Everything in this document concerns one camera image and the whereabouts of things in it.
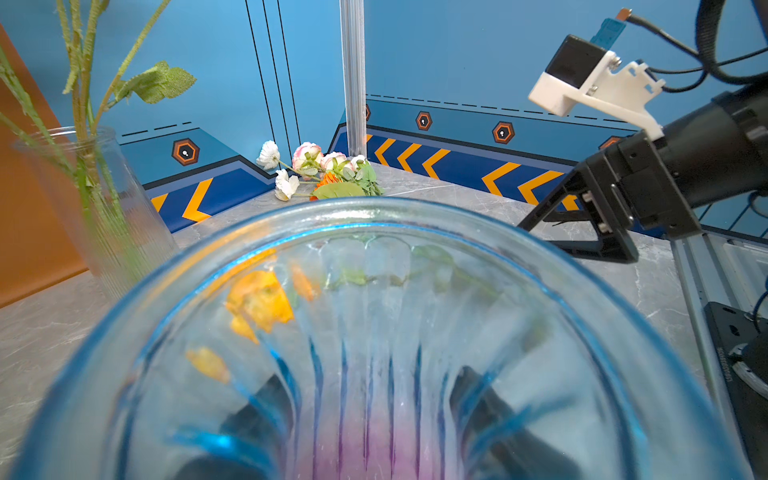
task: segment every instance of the black cable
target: black cable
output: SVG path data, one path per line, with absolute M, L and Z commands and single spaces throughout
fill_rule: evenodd
M 637 25 L 639 27 L 645 28 L 649 32 L 653 33 L 654 35 L 658 35 L 659 37 L 661 37 L 663 40 L 665 40 L 670 45 L 672 45 L 675 48 L 677 48 L 678 50 L 681 50 L 682 52 L 690 55 L 691 57 L 696 58 L 696 60 L 701 63 L 701 60 L 699 60 L 699 52 L 693 50 L 688 45 L 685 45 L 682 41 L 677 40 L 675 37 L 673 37 L 672 35 L 666 33 L 664 30 L 662 30 L 661 28 L 659 28 L 656 25 L 652 24 L 651 22 L 649 22 L 645 18 L 638 17 L 636 15 L 630 14 L 627 17 L 627 22 L 631 23 L 633 25 Z M 661 88 L 661 90 L 666 91 L 667 93 L 670 93 L 670 94 L 679 94 L 679 93 L 683 93 L 684 91 L 691 91 L 694 88 L 698 87 L 699 85 L 703 84 L 704 80 L 707 79 L 707 75 L 708 75 L 707 71 L 702 71 L 701 72 L 701 76 L 699 77 L 699 79 L 696 80 L 694 83 L 686 86 L 686 87 L 675 88 L 675 87 L 668 87 L 668 86 L 664 85 Z
M 723 6 L 725 6 L 725 0 L 701 0 L 699 3 L 699 11 L 696 15 L 696 46 L 699 49 L 699 60 L 704 70 L 716 79 L 731 85 L 746 85 L 768 79 L 768 71 L 757 75 L 737 77 L 720 69 L 717 64 L 715 49 L 717 46 L 717 29 L 720 26 Z
M 755 200 L 756 200 L 758 197 L 761 197 L 761 195 L 760 195 L 760 194 L 758 194 L 757 192 L 752 192 L 752 193 L 749 195 L 749 197 L 748 197 L 748 199 L 747 199 L 747 200 L 748 200 L 748 201 L 749 201 L 749 203 L 750 203 L 750 209 L 752 209 L 752 211 L 753 211 L 754 213 L 756 213 L 756 214 L 760 215 L 762 218 L 768 218 L 768 214 L 764 214 L 763 212 L 761 212 L 761 211 L 760 211 L 760 209 L 758 209 L 757 207 L 755 207 Z
M 760 333 L 760 325 L 757 324 L 757 312 L 760 310 L 760 305 L 763 304 L 763 301 L 768 296 L 768 276 L 766 277 L 766 291 L 763 292 L 763 295 L 760 295 L 760 298 L 757 300 L 757 303 L 755 303 L 755 309 L 752 310 L 752 323 L 755 326 L 755 330 L 757 330 L 758 333 Z
M 731 58 L 730 60 L 722 61 L 718 63 L 717 65 L 722 67 L 723 65 L 730 65 L 732 63 L 736 63 L 737 61 L 747 60 L 748 58 L 756 57 L 757 55 L 760 55 L 762 53 L 765 53 L 768 51 L 768 47 L 761 48 L 760 50 L 755 50 L 752 53 L 748 53 L 746 55 L 741 55 L 740 57 Z M 664 70 L 663 68 L 653 68 L 648 67 L 648 70 L 652 71 L 653 73 L 661 73 L 666 75 L 677 75 L 677 74 L 684 74 L 684 73 L 695 73 L 697 71 L 702 71 L 704 68 L 689 68 L 687 70 Z

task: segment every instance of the orange wall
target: orange wall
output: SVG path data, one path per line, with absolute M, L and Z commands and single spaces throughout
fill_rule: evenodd
M 1 25 L 0 45 L 45 125 L 59 127 Z M 3 84 L 0 84 L 0 111 L 27 132 L 35 131 Z M 47 197 L 25 165 L 25 158 L 11 147 L 15 139 L 11 131 L 0 124 L 0 306 L 85 270 Z

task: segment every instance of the marble tabletop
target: marble tabletop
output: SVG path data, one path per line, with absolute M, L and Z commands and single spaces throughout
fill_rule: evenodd
M 532 206 L 395 168 L 374 165 L 388 197 L 409 197 L 463 207 L 516 224 Z M 292 203 L 306 201 L 294 197 Z M 188 247 L 240 220 L 284 207 L 270 192 L 176 232 Z M 594 239 L 589 226 L 547 224 L 533 230 L 546 239 Z M 704 385 L 703 367 L 688 319 L 670 244 L 631 233 L 640 260 L 631 265 L 581 261 L 634 305 L 677 351 Z M 61 367 L 106 314 L 109 304 L 90 272 L 0 309 L 0 477 L 17 454 L 29 420 Z

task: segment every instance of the hexagon symbol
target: hexagon symbol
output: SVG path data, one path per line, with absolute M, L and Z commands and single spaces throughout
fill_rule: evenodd
M 493 139 L 497 144 L 508 144 L 512 137 L 515 136 L 515 129 L 508 121 L 500 121 L 496 128 L 493 129 Z
M 416 117 L 416 124 L 419 126 L 419 130 L 429 130 L 432 126 L 432 116 L 427 111 L 419 112 L 419 116 Z
M 174 152 L 171 155 L 177 162 L 186 167 L 187 165 L 197 163 L 197 159 L 200 158 L 200 147 L 195 145 L 189 138 L 176 140 L 174 142 Z
M 611 145 L 618 143 L 619 140 L 621 140 L 621 137 L 617 137 L 617 136 L 614 135 L 611 138 L 609 138 L 606 141 L 604 141 L 603 144 L 600 146 L 600 148 L 598 150 L 602 150 L 604 148 L 608 148 Z

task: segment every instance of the screw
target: screw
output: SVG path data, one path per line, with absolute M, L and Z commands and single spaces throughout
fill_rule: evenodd
M 614 57 L 613 60 L 611 60 L 611 63 L 608 64 L 608 68 L 611 69 L 611 71 L 616 70 L 621 66 L 621 58 Z

